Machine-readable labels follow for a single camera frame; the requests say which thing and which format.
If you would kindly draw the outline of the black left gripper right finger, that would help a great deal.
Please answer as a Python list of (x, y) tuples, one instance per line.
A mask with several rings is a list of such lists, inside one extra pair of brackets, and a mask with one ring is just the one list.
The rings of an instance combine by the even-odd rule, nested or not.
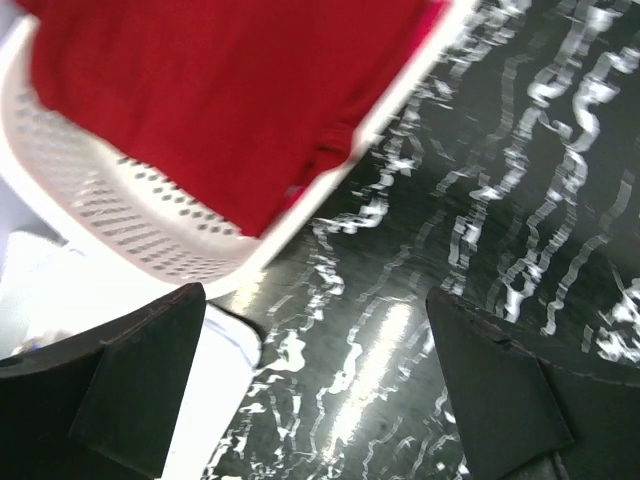
[(439, 288), (429, 323), (476, 479), (636, 479), (639, 371)]

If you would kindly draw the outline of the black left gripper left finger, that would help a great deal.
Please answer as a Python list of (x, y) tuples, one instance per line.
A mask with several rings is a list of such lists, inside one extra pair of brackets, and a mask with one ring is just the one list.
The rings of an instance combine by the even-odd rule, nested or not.
[(1, 363), (4, 479), (158, 479), (199, 342), (198, 283)]

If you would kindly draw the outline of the red t shirt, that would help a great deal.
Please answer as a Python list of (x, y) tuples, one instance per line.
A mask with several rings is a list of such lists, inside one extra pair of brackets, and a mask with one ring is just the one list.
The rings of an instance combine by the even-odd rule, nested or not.
[(443, 1), (26, 1), (40, 102), (257, 237), (354, 133)]

